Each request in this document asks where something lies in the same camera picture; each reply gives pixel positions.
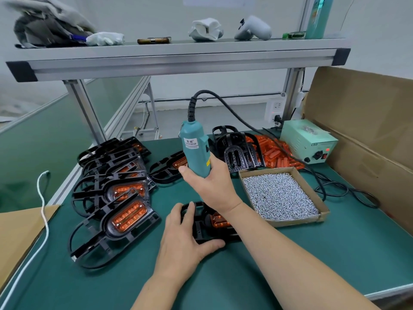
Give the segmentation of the aluminium neighbouring table frame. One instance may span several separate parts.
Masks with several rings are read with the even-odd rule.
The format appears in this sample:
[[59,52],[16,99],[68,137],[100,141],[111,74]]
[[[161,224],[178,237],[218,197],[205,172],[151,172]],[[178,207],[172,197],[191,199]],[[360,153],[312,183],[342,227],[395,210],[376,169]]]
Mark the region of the aluminium neighbouring table frame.
[[151,76],[143,76],[135,87],[132,88],[130,94],[105,126],[104,135],[106,138],[121,138],[121,135],[129,133],[126,130],[126,125],[139,104],[144,104],[145,108],[151,106],[152,110],[149,111],[149,118],[154,120],[154,127],[152,129],[141,128],[133,132],[134,135],[154,133],[155,140],[161,138],[157,109],[152,92]]

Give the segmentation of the aluminium workbench shelf frame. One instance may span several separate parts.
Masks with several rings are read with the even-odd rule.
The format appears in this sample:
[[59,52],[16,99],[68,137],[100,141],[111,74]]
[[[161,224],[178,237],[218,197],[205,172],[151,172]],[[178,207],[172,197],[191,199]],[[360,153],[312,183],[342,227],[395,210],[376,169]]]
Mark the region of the aluminium workbench shelf frame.
[[97,143],[106,134],[90,102],[85,79],[290,69],[285,91],[296,92],[301,68],[343,66],[351,51],[345,38],[271,39],[171,44],[13,49],[4,56],[18,83],[63,81]]

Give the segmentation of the white wall socket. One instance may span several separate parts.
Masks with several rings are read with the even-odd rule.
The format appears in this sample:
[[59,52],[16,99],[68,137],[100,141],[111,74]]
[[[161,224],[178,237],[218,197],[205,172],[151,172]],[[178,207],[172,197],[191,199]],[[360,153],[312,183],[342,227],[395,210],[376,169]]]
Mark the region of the white wall socket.
[[268,123],[275,125],[274,117],[275,115],[280,115],[281,118],[284,113],[286,104],[286,97],[282,97],[281,95],[277,95],[273,98],[270,98],[266,103],[266,109],[264,113],[264,120]]

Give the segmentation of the person's right forearm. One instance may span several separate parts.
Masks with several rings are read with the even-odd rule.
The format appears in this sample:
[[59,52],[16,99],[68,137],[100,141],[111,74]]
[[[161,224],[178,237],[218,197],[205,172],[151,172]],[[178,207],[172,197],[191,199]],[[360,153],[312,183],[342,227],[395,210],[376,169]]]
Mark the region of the person's right forearm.
[[380,310],[245,203],[217,211],[235,228],[283,310]]

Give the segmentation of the person's left forearm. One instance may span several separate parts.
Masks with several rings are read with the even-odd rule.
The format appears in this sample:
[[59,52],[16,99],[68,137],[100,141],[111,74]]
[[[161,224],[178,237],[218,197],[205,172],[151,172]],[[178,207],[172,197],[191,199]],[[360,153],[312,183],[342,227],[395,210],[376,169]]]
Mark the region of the person's left forearm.
[[153,273],[130,310],[171,310],[179,291],[189,278]]

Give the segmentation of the white work glove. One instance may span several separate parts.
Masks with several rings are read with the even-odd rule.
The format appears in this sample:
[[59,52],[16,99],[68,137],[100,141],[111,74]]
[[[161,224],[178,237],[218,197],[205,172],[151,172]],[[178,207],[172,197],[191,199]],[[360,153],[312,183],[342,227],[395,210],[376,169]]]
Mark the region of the white work glove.
[[117,46],[125,43],[125,35],[114,32],[97,32],[86,38],[87,46]]

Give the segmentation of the green power supply box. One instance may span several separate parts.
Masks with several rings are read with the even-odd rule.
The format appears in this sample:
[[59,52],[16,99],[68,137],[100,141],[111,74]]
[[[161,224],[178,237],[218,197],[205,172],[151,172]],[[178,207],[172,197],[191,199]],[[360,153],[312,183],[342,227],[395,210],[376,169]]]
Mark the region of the green power supply box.
[[303,125],[317,126],[307,119],[285,121],[280,140],[287,143],[294,157],[307,164],[326,162],[337,145],[338,139],[318,126],[320,129],[318,135],[307,134],[300,130]]

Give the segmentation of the heap of silver screws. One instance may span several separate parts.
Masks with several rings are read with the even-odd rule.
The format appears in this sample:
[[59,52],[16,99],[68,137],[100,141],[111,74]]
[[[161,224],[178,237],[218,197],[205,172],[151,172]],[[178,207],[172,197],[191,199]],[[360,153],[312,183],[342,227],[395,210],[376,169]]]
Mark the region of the heap of silver screws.
[[263,218],[284,222],[318,217],[320,211],[289,173],[242,179],[250,203]]

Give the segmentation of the black pedal with orange reflector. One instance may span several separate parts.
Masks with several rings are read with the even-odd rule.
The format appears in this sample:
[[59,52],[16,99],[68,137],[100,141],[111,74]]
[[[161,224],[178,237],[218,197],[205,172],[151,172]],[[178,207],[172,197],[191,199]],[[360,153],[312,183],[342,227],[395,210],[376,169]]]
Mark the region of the black pedal with orange reflector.
[[194,203],[193,238],[198,244],[214,239],[226,243],[241,241],[236,230],[225,218],[202,201]]

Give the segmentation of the shallow cardboard tray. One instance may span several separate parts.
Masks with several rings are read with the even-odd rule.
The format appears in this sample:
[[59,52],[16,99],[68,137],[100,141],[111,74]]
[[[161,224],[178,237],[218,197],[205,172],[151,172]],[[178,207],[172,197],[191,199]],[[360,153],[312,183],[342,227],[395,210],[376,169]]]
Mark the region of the shallow cardboard tray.
[[301,224],[309,224],[309,223],[319,223],[319,222],[325,221],[326,217],[330,213],[330,210],[324,204],[324,202],[319,197],[319,195],[313,190],[312,187],[310,187],[310,185],[307,183],[307,181],[301,176],[301,174],[294,167],[284,167],[284,168],[274,168],[274,169],[268,169],[267,168],[267,169],[254,170],[254,171],[241,170],[241,171],[238,172],[238,175],[239,175],[240,181],[242,183],[242,186],[245,190],[245,193],[247,195],[245,186],[242,182],[243,178],[251,177],[251,176],[264,175],[264,174],[278,174],[278,173],[289,173],[289,174],[291,174],[293,179],[295,179],[297,181],[297,183],[301,186],[303,191],[311,199],[311,201],[314,202],[314,204],[316,205],[316,208],[320,211],[320,215],[318,217],[313,217],[313,218],[298,219],[298,220],[284,221],[284,222],[271,221],[271,220],[267,220],[267,219],[264,219],[264,220],[266,222],[268,222],[271,226],[275,227],[275,228],[280,228],[280,227],[285,227],[285,226],[293,226],[293,225],[301,225]]

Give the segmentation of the grey bundled garment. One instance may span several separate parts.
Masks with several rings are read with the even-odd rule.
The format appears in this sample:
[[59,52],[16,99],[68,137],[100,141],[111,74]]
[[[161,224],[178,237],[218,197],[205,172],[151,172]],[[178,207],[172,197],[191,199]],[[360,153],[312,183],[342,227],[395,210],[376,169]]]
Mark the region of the grey bundled garment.
[[70,34],[88,37],[95,27],[78,10],[59,0],[0,0],[2,5],[20,13],[13,32],[18,49],[78,47]]

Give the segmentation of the person's left hand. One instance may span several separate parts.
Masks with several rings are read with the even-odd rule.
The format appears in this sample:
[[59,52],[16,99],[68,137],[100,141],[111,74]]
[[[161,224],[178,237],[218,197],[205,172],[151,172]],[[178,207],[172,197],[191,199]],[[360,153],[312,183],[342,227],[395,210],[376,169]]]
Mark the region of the person's left hand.
[[193,238],[195,205],[190,202],[183,219],[183,204],[177,203],[167,216],[154,273],[191,277],[203,259],[197,259]]

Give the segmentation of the teal electric screwdriver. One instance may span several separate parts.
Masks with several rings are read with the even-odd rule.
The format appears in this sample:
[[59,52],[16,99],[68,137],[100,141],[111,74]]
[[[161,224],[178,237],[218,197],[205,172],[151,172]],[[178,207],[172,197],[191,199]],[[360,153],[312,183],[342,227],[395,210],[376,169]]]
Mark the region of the teal electric screwdriver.
[[183,144],[188,167],[199,177],[206,178],[211,171],[209,137],[195,119],[183,121],[178,137]]

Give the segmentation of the flat brown cardboard sheet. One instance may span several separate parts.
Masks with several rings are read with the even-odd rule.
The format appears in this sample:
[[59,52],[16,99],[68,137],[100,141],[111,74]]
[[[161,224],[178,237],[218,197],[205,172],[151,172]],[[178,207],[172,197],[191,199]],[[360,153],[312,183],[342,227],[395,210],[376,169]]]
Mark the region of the flat brown cardboard sheet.
[[41,209],[0,213],[0,293],[45,228]]

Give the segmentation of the grey metal wall pipe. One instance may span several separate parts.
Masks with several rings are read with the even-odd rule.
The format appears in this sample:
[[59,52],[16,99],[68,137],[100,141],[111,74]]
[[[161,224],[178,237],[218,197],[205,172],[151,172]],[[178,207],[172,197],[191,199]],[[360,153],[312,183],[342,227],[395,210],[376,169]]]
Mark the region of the grey metal wall pipe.
[[[229,98],[248,98],[248,97],[264,97],[272,95],[281,95],[282,97],[286,96],[285,92],[271,92],[271,93],[252,93],[252,94],[237,94],[237,95],[225,95],[222,96],[223,99]],[[191,98],[170,98],[170,99],[155,99],[154,102],[177,102],[177,101],[190,101]],[[202,95],[198,99],[206,101],[208,99],[216,99],[216,96],[213,95]]]

